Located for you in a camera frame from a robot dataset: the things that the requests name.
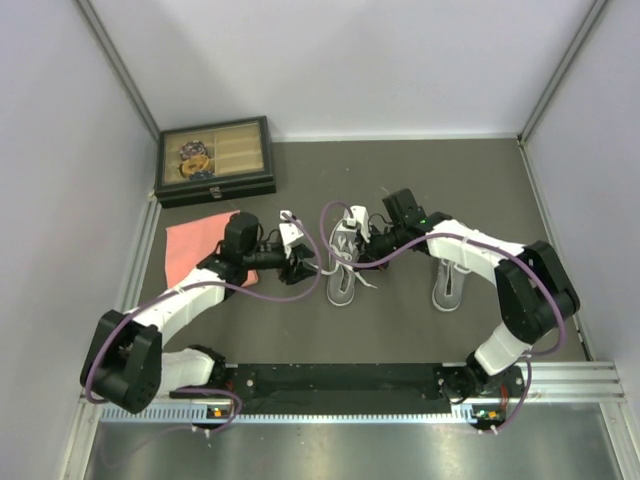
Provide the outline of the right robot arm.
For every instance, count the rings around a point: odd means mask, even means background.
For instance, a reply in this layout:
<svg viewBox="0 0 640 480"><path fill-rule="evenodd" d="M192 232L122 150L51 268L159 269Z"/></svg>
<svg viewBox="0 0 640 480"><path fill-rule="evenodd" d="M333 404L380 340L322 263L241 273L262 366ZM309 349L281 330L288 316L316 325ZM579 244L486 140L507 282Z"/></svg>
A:
<svg viewBox="0 0 640 480"><path fill-rule="evenodd" d="M465 361L465 394L492 394L502 385L503 374L519 359L533 355L534 346L551 332L557 340L547 354L565 344L565 323L578 312L580 300L549 243L504 241L450 215L428 214L408 189L388 195L383 204L388 223L382 230L372 226L366 208L345 211L344 225L359 244L356 268L384 266L413 250L440 261L448 274L473 273L496 289L501 320Z"/></svg>

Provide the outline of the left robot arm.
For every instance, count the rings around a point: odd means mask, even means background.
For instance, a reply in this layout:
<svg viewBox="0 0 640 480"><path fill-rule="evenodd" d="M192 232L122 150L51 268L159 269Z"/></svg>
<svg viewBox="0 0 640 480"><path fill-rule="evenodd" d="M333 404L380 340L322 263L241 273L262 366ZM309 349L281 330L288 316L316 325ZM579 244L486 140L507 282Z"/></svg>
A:
<svg viewBox="0 0 640 480"><path fill-rule="evenodd" d="M245 286L252 271L274 270L286 285L320 278L310 263L319 255L318 246L291 212L281 212L275 241L262 234L255 215L233 214L213 252L182 281L125 313L105 313L81 372L87 400L137 414L158 396L220 394L227 382L221 354L197 345L167 353L167 342L234 293L256 297Z"/></svg>

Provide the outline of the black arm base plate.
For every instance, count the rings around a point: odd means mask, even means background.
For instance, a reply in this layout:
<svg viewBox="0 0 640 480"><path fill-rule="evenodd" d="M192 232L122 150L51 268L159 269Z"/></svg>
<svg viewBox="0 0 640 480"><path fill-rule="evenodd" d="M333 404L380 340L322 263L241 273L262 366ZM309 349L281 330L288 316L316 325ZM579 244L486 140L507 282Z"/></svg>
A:
<svg viewBox="0 0 640 480"><path fill-rule="evenodd" d="M497 403L502 386L519 397L521 368L481 385L465 367L440 363L239 364L207 388L237 394L245 414L338 415L445 413L463 397Z"/></svg>

